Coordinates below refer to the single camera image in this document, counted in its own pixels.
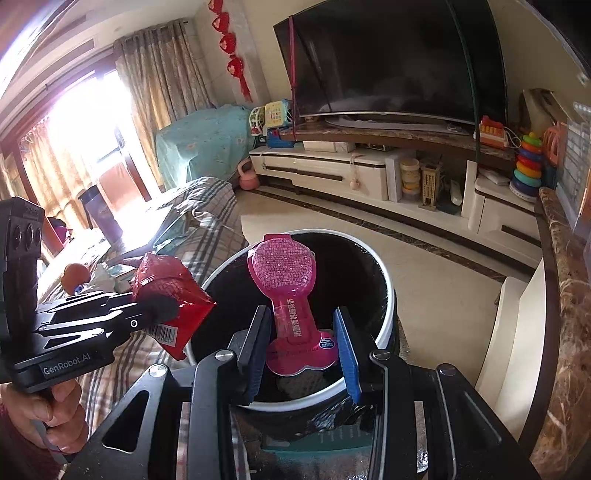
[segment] red chinese knot ornament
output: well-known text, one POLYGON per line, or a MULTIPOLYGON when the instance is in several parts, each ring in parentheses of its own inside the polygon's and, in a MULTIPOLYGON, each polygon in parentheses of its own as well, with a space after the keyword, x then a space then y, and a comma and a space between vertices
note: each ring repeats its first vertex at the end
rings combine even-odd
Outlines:
POLYGON ((232 32, 226 33, 220 39, 220 48, 228 55, 232 55, 236 51, 236 35, 232 32))
POLYGON ((240 57, 234 57, 228 62, 228 72, 240 80, 240 91, 247 102, 252 102, 251 91, 248 89, 248 84, 244 78, 244 62, 240 57))
POLYGON ((223 0, 209 0, 207 7, 215 14, 222 13, 223 0))
POLYGON ((228 33, 228 27, 230 26, 230 15, 228 12, 221 12, 217 14, 217 17, 212 22, 212 27, 220 33, 228 33))

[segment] white tv cabinet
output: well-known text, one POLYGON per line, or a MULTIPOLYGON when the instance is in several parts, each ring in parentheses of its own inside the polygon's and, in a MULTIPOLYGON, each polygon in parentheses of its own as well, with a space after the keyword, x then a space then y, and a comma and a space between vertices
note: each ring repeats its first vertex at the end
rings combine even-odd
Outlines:
POLYGON ((534 205, 524 202, 485 177, 478 165, 467 161, 464 202, 461 215, 432 212, 415 202, 388 200, 385 157, 387 152, 357 149, 350 153, 307 151, 303 147, 259 147, 251 151, 258 175, 291 180, 296 187, 353 200, 432 225, 475 242, 535 268, 542 252, 534 205), (360 154, 351 166, 351 154, 360 154), (351 188, 357 178, 358 190, 351 188))

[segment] camera lens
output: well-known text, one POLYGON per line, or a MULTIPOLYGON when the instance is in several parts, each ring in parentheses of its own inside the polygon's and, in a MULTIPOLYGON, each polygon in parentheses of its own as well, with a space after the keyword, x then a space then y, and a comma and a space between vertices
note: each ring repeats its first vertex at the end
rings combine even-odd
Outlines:
POLYGON ((25 233, 25 248, 29 250, 33 244, 33 226, 29 223, 27 225, 27 232, 25 233))
POLYGON ((12 247, 13 249, 17 249, 18 246, 21 244, 21 240, 22 240, 22 232, 21 232, 21 228, 17 225, 14 229, 14 231, 12 232, 12 247))

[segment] orange ball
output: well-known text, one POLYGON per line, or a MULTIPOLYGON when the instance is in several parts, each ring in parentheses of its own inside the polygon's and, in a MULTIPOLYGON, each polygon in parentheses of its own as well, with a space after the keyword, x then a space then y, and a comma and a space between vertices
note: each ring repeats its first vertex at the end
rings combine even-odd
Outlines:
POLYGON ((71 263, 64 268, 61 286, 68 295, 74 295, 78 285, 90 281, 90 270, 81 263, 71 263))

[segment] human hand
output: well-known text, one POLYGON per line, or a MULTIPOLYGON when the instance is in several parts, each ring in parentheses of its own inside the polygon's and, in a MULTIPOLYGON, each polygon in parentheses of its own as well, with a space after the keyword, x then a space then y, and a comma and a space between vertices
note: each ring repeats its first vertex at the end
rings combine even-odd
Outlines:
POLYGON ((38 394, 18 391, 13 384, 0 385, 0 398, 12 424, 29 442, 46 448, 31 420, 41 420, 50 428, 47 439, 64 453, 79 452, 88 438, 85 411, 80 405, 82 390, 76 380, 68 380, 51 388, 54 400, 49 402, 38 394))

